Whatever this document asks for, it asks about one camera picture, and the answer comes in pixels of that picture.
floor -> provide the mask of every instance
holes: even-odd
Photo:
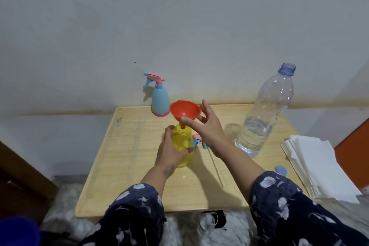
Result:
[[[86,219],[76,219],[74,209],[87,176],[57,176],[53,180],[60,187],[57,197],[46,215],[42,230],[69,232],[71,237],[82,239],[93,227]],[[369,237],[369,195],[358,197],[361,204],[325,199],[319,203],[347,224]],[[200,213],[168,214],[164,225],[161,246],[221,246],[256,245],[253,237],[255,225],[248,209],[224,210],[225,229],[213,230],[209,237],[200,239],[197,233]]]

pink spray nozzle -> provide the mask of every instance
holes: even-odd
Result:
[[[148,73],[148,72],[144,72],[144,75],[147,76],[147,79],[154,81],[156,83],[156,85],[160,86],[163,84],[163,82],[165,81],[165,79],[159,75],[156,74],[152,74],[152,73]]]

red funnel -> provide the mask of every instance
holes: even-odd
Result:
[[[200,107],[196,103],[187,100],[173,102],[169,110],[178,122],[180,122],[182,117],[188,117],[194,120],[201,114]]]

person's right hand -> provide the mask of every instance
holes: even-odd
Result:
[[[203,99],[202,105],[200,104],[200,108],[206,117],[200,115],[197,118],[203,125],[187,117],[182,117],[181,122],[195,130],[214,155],[221,157],[224,146],[229,145],[230,141],[225,136],[219,119],[205,99]]]

person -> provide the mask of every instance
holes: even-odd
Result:
[[[200,105],[202,123],[182,117],[181,122],[194,129],[223,160],[242,195],[248,202],[258,231],[258,245],[369,245],[359,231],[337,219],[322,206],[306,197],[290,179],[265,171],[225,136],[219,119],[205,100]],[[80,246],[159,245],[165,222],[161,197],[165,182],[193,151],[177,151],[171,140],[174,126],[165,129],[152,169],[122,192],[109,206],[103,218],[79,243]]]

